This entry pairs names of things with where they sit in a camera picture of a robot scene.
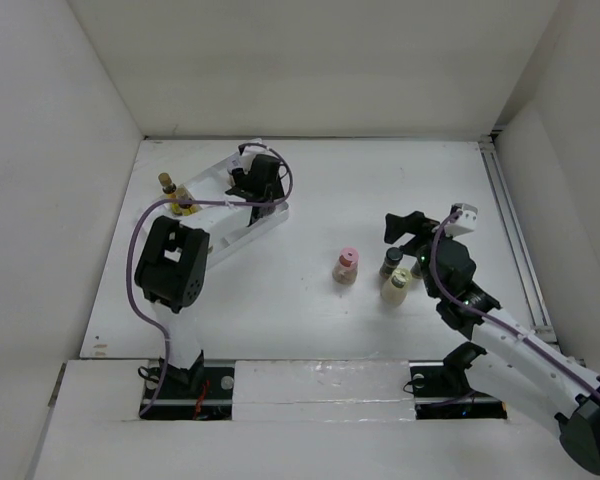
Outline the cream cap sauce bottle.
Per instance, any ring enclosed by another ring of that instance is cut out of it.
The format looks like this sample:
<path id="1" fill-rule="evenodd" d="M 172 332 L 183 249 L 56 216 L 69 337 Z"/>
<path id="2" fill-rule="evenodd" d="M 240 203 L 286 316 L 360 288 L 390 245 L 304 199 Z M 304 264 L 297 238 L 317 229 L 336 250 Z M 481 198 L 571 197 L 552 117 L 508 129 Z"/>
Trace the cream cap sauce bottle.
<path id="1" fill-rule="evenodd" d="M 394 306 L 402 304 L 413 280 L 411 272 L 401 267 L 395 269 L 381 267 L 379 274 L 382 278 L 381 298 Z"/>

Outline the pink cap spice bottle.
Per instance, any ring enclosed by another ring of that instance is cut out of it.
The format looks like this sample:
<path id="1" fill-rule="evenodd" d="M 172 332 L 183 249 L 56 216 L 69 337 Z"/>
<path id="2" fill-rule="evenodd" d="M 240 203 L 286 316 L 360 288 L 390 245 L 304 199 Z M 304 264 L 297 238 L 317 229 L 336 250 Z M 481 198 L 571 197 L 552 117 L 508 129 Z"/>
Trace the pink cap spice bottle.
<path id="1" fill-rule="evenodd" d="M 333 279 L 342 285 L 352 285 L 358 274 L 359 253 L 353 247 L 345 247 L 332 270 Z"/>

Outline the yellow label bottle gold cap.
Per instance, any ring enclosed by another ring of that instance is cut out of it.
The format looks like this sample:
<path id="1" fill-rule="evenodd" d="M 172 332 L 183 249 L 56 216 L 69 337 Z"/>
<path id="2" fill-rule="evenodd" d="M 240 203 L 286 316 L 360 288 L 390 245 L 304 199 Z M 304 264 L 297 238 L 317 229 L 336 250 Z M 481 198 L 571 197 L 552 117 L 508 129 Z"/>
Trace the yellow label bottle gold cap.
<path id="1" fill-rule="evenodd" d="M 162 172 L 158 175 L 158 181 L 163 192 L 162 196 L 164 198 L 175 199 L 177 186 L 171 176 L 166 172 Z"/>

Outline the white lid jar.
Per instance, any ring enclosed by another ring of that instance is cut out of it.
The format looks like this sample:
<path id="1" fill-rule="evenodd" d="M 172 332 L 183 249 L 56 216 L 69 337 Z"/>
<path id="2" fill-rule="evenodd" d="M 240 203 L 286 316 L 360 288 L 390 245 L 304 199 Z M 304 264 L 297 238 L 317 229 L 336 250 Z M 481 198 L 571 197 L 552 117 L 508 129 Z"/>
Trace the white lid jar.
<path id="1" fill-rule="evenodd" d="M 226 167 L 232 184 L 246 175 L 240 152 L 235 152 L 226 159 Z"/>

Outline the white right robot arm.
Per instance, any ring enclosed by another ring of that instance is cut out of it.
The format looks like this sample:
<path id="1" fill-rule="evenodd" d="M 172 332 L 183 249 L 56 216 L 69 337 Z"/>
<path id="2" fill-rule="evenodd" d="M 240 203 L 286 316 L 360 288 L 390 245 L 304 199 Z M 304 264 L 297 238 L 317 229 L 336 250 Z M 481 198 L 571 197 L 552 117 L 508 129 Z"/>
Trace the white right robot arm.
<path id="1" fill-rule="evenodd" d="M 385 243 L 410 235 L 401 252 L 415 259 L 443 322 L 466 340 L 444 358 L 442 381 L 453 393 L 475 390 L 522 412 L 577 465 L 600 476 L 600 374 L 523 327 L 475 283 L 476 264 L 457 238 L 476 222 L 468 204 L 453 205 L 443 221 L 420 211 L 385 217 Z"/>

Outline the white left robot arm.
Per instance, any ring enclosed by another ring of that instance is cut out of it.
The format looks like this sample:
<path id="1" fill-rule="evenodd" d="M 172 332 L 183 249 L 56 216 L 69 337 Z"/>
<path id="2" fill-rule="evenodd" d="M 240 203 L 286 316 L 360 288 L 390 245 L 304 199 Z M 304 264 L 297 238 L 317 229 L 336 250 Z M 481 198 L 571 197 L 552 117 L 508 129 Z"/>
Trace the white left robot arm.
<path id="1" fill-rule="evenodd" d="M 169 333 L 168 384 L 181 396 L 203 382 L 194 365 L 202 348 L 183 311 L 200 296 L 207 270 L 288 218 L 283 174 L 270 151 L 248 146 L 185 183 L 159 176 L 166 201 L 139 229 L 145 242 L 133 280 Z"/>

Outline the brown spice jar dark cap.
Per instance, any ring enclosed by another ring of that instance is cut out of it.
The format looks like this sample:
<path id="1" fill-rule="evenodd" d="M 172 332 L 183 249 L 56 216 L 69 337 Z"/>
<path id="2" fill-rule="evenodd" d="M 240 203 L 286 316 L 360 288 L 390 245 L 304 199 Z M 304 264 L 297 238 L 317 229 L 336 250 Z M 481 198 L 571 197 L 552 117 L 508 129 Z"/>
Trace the brown spice jar dark cap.
<path id="1" fill-rule="evenodd" d="M 412 265 L 411 269 L 410 269 L 410 273 L 413 276 L 414 279 L 416 280 L 422 280 L 423 279 L 423 267 L 422 264 L 419 261 L 415 261 L 414 264 Z"/>

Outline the white divided organizer tray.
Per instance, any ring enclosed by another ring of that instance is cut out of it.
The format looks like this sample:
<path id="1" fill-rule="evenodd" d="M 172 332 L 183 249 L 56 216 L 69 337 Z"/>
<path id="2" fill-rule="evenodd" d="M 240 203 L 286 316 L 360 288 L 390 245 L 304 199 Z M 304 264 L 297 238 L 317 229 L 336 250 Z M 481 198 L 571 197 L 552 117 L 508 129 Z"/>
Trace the white divided organizer tray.
<path id="1" fill-rule="evenodd" d="M 266 146 L 262 146 L 266 152 L 261 154 L 277 158 Z M 162 205 L 148 215 L 139 236 L 147 238 L 151 224 L 160 216 L 177 220 L 189 228 L 203 229 L 210 234 L 209 246 L 214 247 L 207 259 L 207 266 L 211 268 L 288 219 L 289 205 L 286 202 L 269 209 L 239 207 L 237 204 L 244 200 L 226 194 L 232 186 L 224 159 L 181 185 L 194 199 L 221 199 L 221 206 L 198 205 L 200 210 L 194 215 L 175 216 L 170 206 Z"/>

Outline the aluminium rail right side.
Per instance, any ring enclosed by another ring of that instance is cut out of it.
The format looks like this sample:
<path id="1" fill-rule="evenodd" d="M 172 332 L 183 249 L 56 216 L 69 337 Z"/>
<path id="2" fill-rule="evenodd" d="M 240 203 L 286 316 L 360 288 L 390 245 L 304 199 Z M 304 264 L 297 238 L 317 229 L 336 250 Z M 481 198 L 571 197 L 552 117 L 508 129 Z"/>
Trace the aluminium rail right side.
<path id="1" fill-rule="evenodd" d="M 478 209 L 477 231 L 466 237 L 478 263 L 477 280 L 527 330 L 533 330 L 555 350 L 559 343 L 539 291 L 531 258 L 523 244 L 504 177 L 496 165 L 495 145 L 489 135 L 454 146 L 454 160 L 463 167 L 462 198 Z"/>

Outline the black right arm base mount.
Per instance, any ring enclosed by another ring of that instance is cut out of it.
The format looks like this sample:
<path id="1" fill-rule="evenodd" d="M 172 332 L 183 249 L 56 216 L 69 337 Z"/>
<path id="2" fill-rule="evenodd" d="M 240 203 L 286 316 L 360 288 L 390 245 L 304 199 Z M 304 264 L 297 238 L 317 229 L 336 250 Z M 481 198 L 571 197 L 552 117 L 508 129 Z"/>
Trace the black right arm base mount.
<path id="1" fill-rule="evenodd" d="M 404 393 L 415 401 L 417 420 L 506 420 L 503 402 L 469 386 L 466 371 L 474 360 L 485 355 L 479 346 L 466 342 L 443 360 L 417 360 L 410 363 Z"/>

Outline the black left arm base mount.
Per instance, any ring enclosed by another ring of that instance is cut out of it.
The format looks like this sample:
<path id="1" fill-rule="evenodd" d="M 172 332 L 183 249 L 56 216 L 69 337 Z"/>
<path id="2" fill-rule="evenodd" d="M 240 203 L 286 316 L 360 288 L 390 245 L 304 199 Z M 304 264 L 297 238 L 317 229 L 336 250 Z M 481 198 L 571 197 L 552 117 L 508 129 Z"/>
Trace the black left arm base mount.
<path id="1" fill-rule="evenodd" d="M 144 381 L 139 407 L 142 420 L 226 421 L 232 418 L 233 360 L 206 360 L 201 352 L 190 368 L 169 365 L 157 389 L 163 360 L 138 368 Z"/>

